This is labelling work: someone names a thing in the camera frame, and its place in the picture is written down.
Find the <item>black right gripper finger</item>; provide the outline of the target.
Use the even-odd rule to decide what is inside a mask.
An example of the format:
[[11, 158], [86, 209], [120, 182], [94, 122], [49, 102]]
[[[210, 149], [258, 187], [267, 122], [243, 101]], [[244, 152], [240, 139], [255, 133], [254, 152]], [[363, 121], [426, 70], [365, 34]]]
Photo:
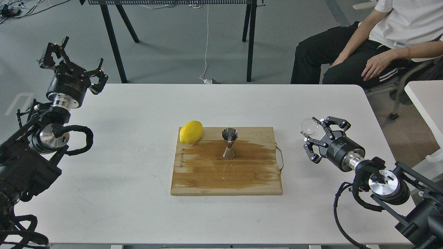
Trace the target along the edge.
[[310, 161], [318, 164], [322, 158], [326, 157], [327, 149], [329, 147], [328, 143], [312, 137], [305, 137], [304, 142], [304, 149]]
[[349, 123], [345, 119], [335, 118], [328, 116], [326, 119], [313, 118], [317, 124], [319, 124], [323, 131], [325, 132], [324, 138], [328, 140], [335, 140], [340, 137], [345, 137], [345, 132], [351, 127], [351, 123]]

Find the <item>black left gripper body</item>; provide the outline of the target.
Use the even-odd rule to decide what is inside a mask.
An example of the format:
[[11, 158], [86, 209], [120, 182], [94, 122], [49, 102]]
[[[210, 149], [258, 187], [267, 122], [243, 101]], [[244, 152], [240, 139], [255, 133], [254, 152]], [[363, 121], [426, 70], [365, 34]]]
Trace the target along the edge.
[[82, 106], [87, 89], [91, 85], [89, 79], [81, 78], [85, 69], [80, 66], [73, 66], [73, 70], [67, 66], [56, 66], [54, 77], [46, 92], [46, 97], [53, 101], [58, 94], [71, 97], [74, 100], [73, 109]]

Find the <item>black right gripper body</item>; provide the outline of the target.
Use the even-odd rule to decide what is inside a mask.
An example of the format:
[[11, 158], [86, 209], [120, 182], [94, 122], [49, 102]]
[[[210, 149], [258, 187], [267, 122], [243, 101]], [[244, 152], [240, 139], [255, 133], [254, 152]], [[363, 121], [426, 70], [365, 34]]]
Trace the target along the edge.
[[328, 147], [326, 158], [342, 172], [355, 170], [356, 165], [364, 159], [365, 149], [349, 137], [338, 137], [331, 140], [325, 137]]

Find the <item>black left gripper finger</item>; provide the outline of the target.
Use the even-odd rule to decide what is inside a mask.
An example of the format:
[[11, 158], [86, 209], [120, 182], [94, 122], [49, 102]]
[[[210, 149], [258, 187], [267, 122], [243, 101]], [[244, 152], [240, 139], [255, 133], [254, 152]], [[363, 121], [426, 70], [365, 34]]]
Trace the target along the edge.
[[88, 87], [88, 89], [94, 94], [94, 95], [98, 95], [100, 94], [105, 85], [107, 80], [109, 79], [108, 75], [106, 75], [104, 73], [104, 70], [102, 69], [102, 65], [103, 65], [104, 59], [100, 58], [99, 60], [99, 64], [97, 69], [91, 70], [91, 71], [84, 71], [83, 72], [83, 78], [92, 78], [92, 77], [97, 77], [98, 78], [98, 82], [97, 83], [91, 83], [90, 86]]
[[68, 43], [69, 37], [66, 36], [61, 45], [48, 43], [46, 50], [42, 53], [42, 56], [40, 59], [38, 59], [38, 65], [42, 69], [51, 69], [56, 72], [57, 68], [61, 68], [61, 64], [56, 66], [55, 61], [52, 57], [52, 54], [55, 54], [58, 59], [63, 58], [65, 67], [67, 68], [68, 72], [73, 72], [73, 66], [72, 63], [68, 57], [68, 55], [65, 52], [65, 47]]

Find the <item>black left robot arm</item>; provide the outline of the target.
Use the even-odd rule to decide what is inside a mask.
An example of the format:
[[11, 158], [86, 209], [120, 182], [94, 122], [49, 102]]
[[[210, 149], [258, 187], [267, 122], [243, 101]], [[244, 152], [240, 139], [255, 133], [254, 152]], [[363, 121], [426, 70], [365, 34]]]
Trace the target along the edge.
[[108, 76], [102, 70], [103, 59], [91, 71], [73, 63], [65, 52], [68, 40], [49, 43], [38, 60], [41, 68], [54, 71], [46, 93], [48, 103], [33, 100], [24, 112], [18, 109], [19, 129], [1, 145], [1, 244], [7, 244], [8, 236], [21, 237], [19, 242], [9, 242], [13, 249], [49, 248], [48, 238], [35, 230], [37, 217], [17, 216], [14, 207], [30, 201], [60, 177], [57, 165], [63, 156], [85, 153], [93, 145], [90, 128], [67, 123], [71, 109], [82, 106], [87, 90], [101, 93]]

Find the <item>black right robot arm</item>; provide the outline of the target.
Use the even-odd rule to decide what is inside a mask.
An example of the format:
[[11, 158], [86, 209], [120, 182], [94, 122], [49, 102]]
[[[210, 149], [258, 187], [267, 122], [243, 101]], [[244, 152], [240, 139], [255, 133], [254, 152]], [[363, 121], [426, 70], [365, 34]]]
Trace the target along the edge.
[[[387, 211], [398, 220], [395, 228], [417, 249], [441, 249], [443, 245], [442, 188], [401, 162], [394, 170], [387, 170], [379, 157], [366, 159], [365, 150], [345, 132], [351, 124], [347, 120], [327, 117], [306, 118], [300, 130], [305, 137], [304, 149], [314, 163], [322, 158], [331, 161], [342, 172], [354, 171], [352, 183], [343, 182], [334, 198], [334, 219], [342, 235], [361, 249], [367, 246], [353, 240], [342, 228], [338, 215], [338, 200], [349, 189], [354, 200], [371, 211]], [[407, 215], [397, 214], [390, 205], [404, 204], [410, 197], [408, 185], [422, 192], [422, 200]]]

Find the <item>person right hand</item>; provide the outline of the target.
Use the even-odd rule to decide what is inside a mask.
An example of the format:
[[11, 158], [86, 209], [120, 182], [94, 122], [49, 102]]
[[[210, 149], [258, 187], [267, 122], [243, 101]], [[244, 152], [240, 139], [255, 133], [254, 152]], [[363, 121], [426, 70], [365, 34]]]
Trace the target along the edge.
[[343, 63], [347, 59], [346, 55], [339, 55], [336, 60], [331, 64], [331, 67], [337, 66], [340, 63]]

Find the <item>person left hand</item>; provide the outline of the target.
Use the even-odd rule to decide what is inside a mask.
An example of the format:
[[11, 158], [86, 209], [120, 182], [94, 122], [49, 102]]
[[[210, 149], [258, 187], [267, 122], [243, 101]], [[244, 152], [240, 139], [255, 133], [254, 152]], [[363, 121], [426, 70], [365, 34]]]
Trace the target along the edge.
[[367, 61], [361, 77], [364, 81], [373, 79], [374, 77], [380, 75], [383, 70], [392, 62], [392, 58], [389, 52], [383, 52], [381, 54], [375, 55]]

